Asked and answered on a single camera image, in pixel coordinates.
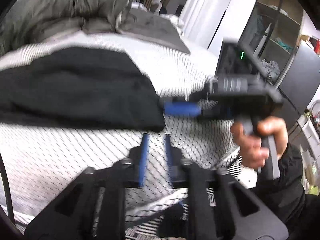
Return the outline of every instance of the black cable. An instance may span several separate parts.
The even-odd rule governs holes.
[[[23,240],[23,234],[11,223],[10,219],[0,206],[0,232],[2,236],[10,240]]]
[[[218,29],[219,29],[220,24],[221,24],[221,22],[222,22],[222,20],[223,20],[223,18],[224,18],[224,15],[226,14],[227,9],[224,10],[224,13],[223,13],[223,15],[222,15],[222,17],[221,17],[221,20],[220,20],[219,24],[218,24],[218,27],[217,27],[216,31],[214,32],[214,35],[212,36],[212,39],[211,39],[211,41],[210,41],[209,46],[207,47],[207,49],[209,49],[209,47],[210,47],[210,45],[211,45],[211,43],[212,43],[212,41],[213,41],[213,38],[215,37],[215,35],[216,35],[216,33],[217,33]]]
[[[297,112],[297,114],[299,116],[301,116],[301,113],[299,112],[299,110],[296,108],[296,106],[294,105],[294,103],[292,103],[292,101],[290,100],[290,98],[281,90],[280,87],[277,88],[277,90],[280,92],[281,96],[284,98],[284,99],[287,99],[288,102],[290,103],[290,105],[294,108],[294,110]]]
[[[3,163],[1,153],[0,153],[0,174],[1,174],[3,188],[4,188],[5,200],[7,203],[8,217],[9,217],[10,221],[15,225],[16,223],[14,221],[14,214],[13,214],[13,206],[12,206],[9,181],[8,181],[8,176],[7,176],[7,172],[5,170],[5,166]]]

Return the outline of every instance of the hand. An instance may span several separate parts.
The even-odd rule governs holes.
[[[258,122],[257,130],[264,136],[274,135],[277,157],[280,160],[288,144],[288,132],[284,120],[270,116]],[[230,131],[233,133],[233,141],[240,146],[242,165],[253,169],[263,167],[265,160],[269,157],[269,149],[261,147],[261,138],[244,135],[243,126],[240,122],[235,122]]]

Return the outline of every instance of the gray sheet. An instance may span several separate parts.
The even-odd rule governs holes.
[[[61,31],[115,33],[117,19],[119,33],[190,53],[168,20],[146,12],[125,13],[128,8],[131,0],[18,0],[0,23],[0,57]]]
[[[134,8],[130,10],[130,13],[123,12],[117,19],[116,31],[190,54],[190,50],[180,39],[170,20],[151,12]]]

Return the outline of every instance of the bed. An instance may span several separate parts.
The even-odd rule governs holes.
[[[124,52],[147,76],[159,96],[187,96],[200,90],[215,73],[217,58],[184,37],[190,53],[119,33],[87,34],[74,31],[46,38],[5,53],[0,71],[30,65],[34,60],[66,48],[81,47]],[[215,102],[203,102],[203,107]],[[191,118],[164,117],[165,129],[150,133],[145,184],[127,189],[127,220],[149,216],[187,197],[187,190],[174,190],[167,178],[164,136],[171,134],[172,145],[201,167],[230,166],[238,155],[229,129],[232,121],[198,122]],[[7,169],[15,218],[28,224],[66,185],[88,166],[110,167],[138,146],[144,131],[81,129],[0,123],[0,152]],[[237,176],[241,163],[230,172]],[[208,190],[213,202],[213,192]],[[5,208],[3,190],[0,204]],[[155,235],[153,227],[129,228]]]

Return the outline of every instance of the blue foam tube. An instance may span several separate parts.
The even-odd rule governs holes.
[[[165,102],[164,114],[197,117],[201,114],[201,108],[194,102]]]
[[[141,158],[139,163],[139,187],[143,187],[145,170],[147,168],[149,135],[144,133],[141,141]]]

